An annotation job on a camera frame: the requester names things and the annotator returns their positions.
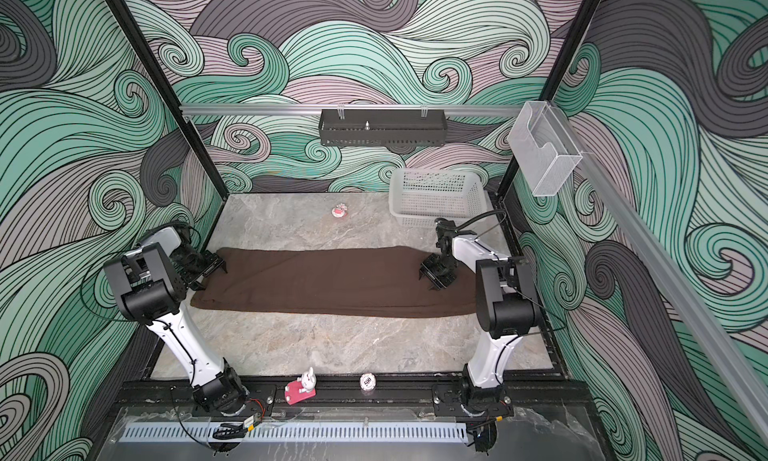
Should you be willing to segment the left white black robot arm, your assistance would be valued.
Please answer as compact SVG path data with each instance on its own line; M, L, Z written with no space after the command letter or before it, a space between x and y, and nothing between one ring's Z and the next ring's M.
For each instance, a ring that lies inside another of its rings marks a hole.
M223 416L240 414L248 391L226 359L206 342L185 299L225 261L192 244L194 228L181 221L145 233L103 266L115 305L128 322L153 332L183 366L195 403Z

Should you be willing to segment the brown trousers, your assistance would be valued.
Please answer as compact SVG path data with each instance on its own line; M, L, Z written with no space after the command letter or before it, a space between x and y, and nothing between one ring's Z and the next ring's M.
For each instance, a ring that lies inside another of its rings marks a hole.
M419 274L427 253L411 247L218 254L226 268L193 295L197 309L409 319L476 310L470 269L459 267L456 280L438 290Z

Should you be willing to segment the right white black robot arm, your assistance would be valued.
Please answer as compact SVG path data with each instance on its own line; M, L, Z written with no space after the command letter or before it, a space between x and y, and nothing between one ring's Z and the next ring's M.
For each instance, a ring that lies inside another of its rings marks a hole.
M489 211L462 224L437 218L439 251L425 258L419 269L419 276L428 279L433 290L445 290L457 281L461 266L474 274L476 317L482 334L463 371L459 395L460 405L472 416L486 414L504 400L507 362L542 319L525 258L488 246L470 229L475 222L497 214Z

